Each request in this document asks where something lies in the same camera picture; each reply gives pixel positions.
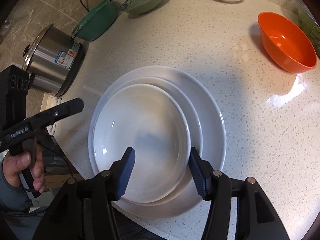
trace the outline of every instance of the human hand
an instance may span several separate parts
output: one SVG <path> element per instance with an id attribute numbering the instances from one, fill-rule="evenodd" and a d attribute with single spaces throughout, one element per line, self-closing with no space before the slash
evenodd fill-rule
<path id="1" fill-rule="evenodd" d="M 35 190 L 43 193 L 47 187 L 43 161 L 42 161 L 42 152 L 39 145 L 36 146 L 36 162 L 33 166 L 31 172 L 34 176 L 33 187 Z M 3 159 L 3 174 L 7 182 L 13 187 L 20 186 L 20 179 L 18 172 L 26 169 L 31 163 L 31 155 L 29 152 L 23 152 L 16 156 L 11 156 L 10 153 L 7 153 Z"/>

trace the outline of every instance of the blue gripper pad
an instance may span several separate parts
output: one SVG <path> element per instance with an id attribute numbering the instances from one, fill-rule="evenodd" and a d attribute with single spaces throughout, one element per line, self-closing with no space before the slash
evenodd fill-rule
<path id="1" fill-rule="evenodd" d="M 206 170 L 205 165 L 203 165 L 203 161 L 194 147 L 191 148 L 188 164 L 197 192 L 203 199 L 205 199 L 209 194 L 208 191 L 211 184 L 211 176 L 209 171 Z"/>
<path id="2" fill-rule="evenodd" d="M 135 160 L 136 153 L 134 149 L 128 147 L 116 168 L 117 187 L 115 196 L 117 199 L 120 199 L 125 193 Z"/>

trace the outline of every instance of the stacked white plate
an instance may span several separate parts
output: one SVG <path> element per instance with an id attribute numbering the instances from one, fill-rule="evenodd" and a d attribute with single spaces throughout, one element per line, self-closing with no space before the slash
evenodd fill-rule
<path id="1" fill-rule="evenodd" d="M 153 136 L 140 136 L 146 130 Z M 187 167 L 190 146 L 222 170 L 226 132 L 216 102 L 198 80 L 173 67 L 147 66 L 123 75 L 103 94 L 88 146 L 94 174 L 133 147 L 136 163 L 126 193 L 115 204 L 139 217 L 164 219 L 202 200 Z"/>

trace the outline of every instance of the speckled white countertop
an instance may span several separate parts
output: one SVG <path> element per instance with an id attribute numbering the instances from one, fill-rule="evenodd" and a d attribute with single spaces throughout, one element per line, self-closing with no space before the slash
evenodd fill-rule
<path id="1" fill-rule="evenodd" d="M 301 239 L 320 209 L 320 68 L 283 71 L 263 50 L 257 16 L 273 11 L 297 16 L 266 0 L 226 4 L 216 0 L 163 0 L 139 17 L 121 14 L 90 43 L 63 101 L 80 97 L 81 114 L 57 124 L 55 138 L 85 178 L 93 176 L 87 138 L 100 96 L 124 73 L 168 65 L 196 77 L 212 93 L 227 131 L 223 172 L 254 176 L 290 236 Z M 132 220 L 166 239 L 200 239 L 210 203 L 169 220 Z M 231 212 L 229 239 L 236 212 Z"/>

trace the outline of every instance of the marble wall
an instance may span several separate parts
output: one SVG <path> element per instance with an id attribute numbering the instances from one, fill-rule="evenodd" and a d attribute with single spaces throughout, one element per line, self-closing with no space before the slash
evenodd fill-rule
<path id="1" fill-rule="evenodd" d="M 93 8 L 102 0 L 83 0 Z M 71 34 L 77 22 L 87 11 L 79 0 L 20 0 L 8 19 L 12 20 L 9 28 L 0 29 L 0 71 L 10 62 L 22 65 L 23 50 L 31 44 L 39 32 L 54 23 L 54 26 Z M 27 97 L 27 116 L 40 111 L 43 93 L 30 90 Z"/>

